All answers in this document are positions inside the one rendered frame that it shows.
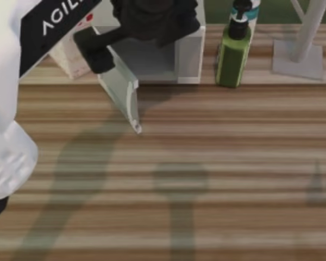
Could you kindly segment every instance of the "bottle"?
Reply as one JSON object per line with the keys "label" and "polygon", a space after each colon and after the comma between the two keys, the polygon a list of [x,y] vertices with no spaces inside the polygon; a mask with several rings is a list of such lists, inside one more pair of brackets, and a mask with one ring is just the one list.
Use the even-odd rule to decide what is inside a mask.
{"label": "bottle", "polygon": [[252,32],[245,12],[251,10],[250,0],[235,0],[237,14],[223,31],[216,64],[216,83],[236,88],[239,86],[245,66]]}
{"label": "bottle", "polygon": [[[246,12],[245,15],[249,19],[249,27],[252,30],[252,35],[254,35],[255,27],[257,24],[257,18],[258,18],[259,10],[260,10],[261,0],[251,0],[251,3],[252,3],[252,8],[250,11]],[[237,14],[237,10],[234,7],[232,8],[231,14],[232,15]]]}

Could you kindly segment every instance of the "white box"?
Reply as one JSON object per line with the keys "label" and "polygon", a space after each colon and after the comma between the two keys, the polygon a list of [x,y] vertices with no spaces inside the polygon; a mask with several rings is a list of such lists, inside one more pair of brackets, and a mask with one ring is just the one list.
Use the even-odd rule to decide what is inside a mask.
{"label": "white box", "polygon": [[92,19],[93,14],[88,14],[49,53],[49,56],[71,79],[76,79],[91,71],[73,40],[73,34],[90,27]]}

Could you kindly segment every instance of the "pump dispenser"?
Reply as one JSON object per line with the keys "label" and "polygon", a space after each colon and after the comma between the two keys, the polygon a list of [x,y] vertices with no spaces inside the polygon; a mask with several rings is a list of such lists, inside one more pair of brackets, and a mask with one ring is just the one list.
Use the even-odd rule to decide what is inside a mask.
{"label": "pump dispenser", "polygon": [[235,0],[233,8],[237,12],[232,15],[229,25],[224,29],[219,47],[216,83],[236,88],[240,85],[250,47],[252,33],[245,13],[251,10],[252,2]]}

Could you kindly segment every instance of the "white stand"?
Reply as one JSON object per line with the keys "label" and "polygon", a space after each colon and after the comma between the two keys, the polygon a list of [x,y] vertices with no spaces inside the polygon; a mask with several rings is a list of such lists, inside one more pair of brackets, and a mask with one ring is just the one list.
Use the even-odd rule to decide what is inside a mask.
{"label": "white stand", "polygon": [[310,0],[303,11],[296,0],[291,0],[302,20],[296,41],[274,41],[273,72],[289,76],[323,79],[323,48],[312,42],[326,11],[326,0]]}

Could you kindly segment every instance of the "wooden table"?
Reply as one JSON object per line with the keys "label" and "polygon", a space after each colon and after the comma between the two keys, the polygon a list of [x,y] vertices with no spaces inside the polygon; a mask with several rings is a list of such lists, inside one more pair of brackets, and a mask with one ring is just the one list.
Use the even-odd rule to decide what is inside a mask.
{"label": "wooden table", "polygon": [[40,157],[0,261],[326,261],[326,85],[142,86],[137,136],[65,83],[21,86]]}

